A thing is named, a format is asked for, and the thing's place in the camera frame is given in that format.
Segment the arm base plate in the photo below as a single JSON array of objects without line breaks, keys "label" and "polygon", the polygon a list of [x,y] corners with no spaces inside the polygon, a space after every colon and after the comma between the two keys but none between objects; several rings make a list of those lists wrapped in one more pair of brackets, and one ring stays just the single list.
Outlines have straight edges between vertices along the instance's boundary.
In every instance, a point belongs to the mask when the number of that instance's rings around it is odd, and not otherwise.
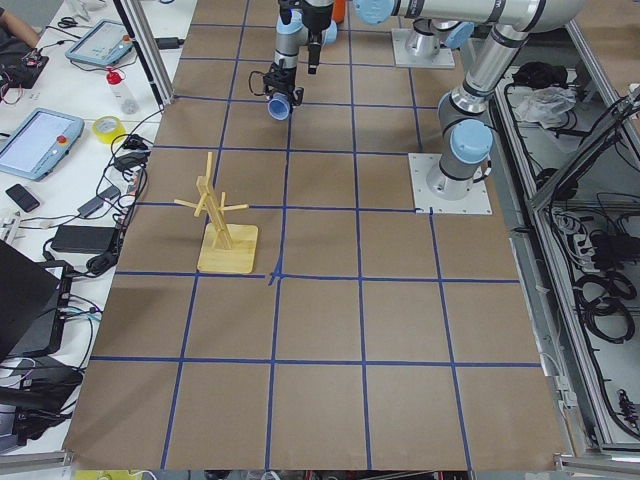
[{"label": "arm base plate", "polygon": [[453,180],[441,171],[440,158],[440,154],[408,155],[414,209],[424,214],[491,215],[481,167],[471,179]]},{"label": "arm base plate", "polygon": [[413,29],[393,29],[392,46],[397,67],[425,69],[454,69],[455,60],[450,48],[441,47],[432,34]]}]

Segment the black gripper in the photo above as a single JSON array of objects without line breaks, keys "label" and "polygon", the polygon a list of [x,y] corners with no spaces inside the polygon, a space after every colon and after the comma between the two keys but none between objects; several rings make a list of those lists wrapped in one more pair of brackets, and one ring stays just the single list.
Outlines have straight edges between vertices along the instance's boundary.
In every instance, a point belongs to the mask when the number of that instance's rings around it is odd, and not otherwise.
[{"label": "black gripper", "polygon": [[[308,34],[308,74],[315,75],[321,56],[321,33]],[[296,86],[297,68],[286,68],[283,63],[272,63],[269,70],[263,74],[263,90],[267,102],[274,99],[276,93],[286,95],[293,107],[302,104],[304,88]]]},{"label": "black gripper", "polygon": [[333,0],[303,0],[303,24],[310,33],[320,34],[332,21]]}]

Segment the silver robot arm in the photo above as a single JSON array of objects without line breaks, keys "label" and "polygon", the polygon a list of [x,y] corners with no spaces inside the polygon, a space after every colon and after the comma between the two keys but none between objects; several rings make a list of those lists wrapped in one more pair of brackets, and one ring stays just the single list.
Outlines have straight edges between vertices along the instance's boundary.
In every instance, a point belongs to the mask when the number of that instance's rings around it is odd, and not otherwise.
[{"label": "silver robot arm", "polygon": [[[300,49],[308,49],[308,73],[313,75],[322,47],[336,40],[337,23],[329,15],[333,5],[332,1],[279,3],[274,61],[262,74],[260,93],[268,100],[268,111],[274,119],[287,119],[303,101],[304,89],[296,85]],[[421,1],[355,1],[353,7],[360,20],[369,25],[392,16],[412,21],[411,28],[392,31],[395,64],[403,67],[454,67],[452,51],[460,48],[475,29],[469,21],[422,17]]]},{"label": "silver robot arm", "polygon": [[564,26],[583,1],[356,1],[358,17],[379,24],[392,16],[438,22],[490,24],[489,35],[461,85],[438,107],[444,151],[426,175],[436,196],[458,201],[471,190],[473,177],[493,145],[491,130],[478,119],[506,69],[532,33]]}]

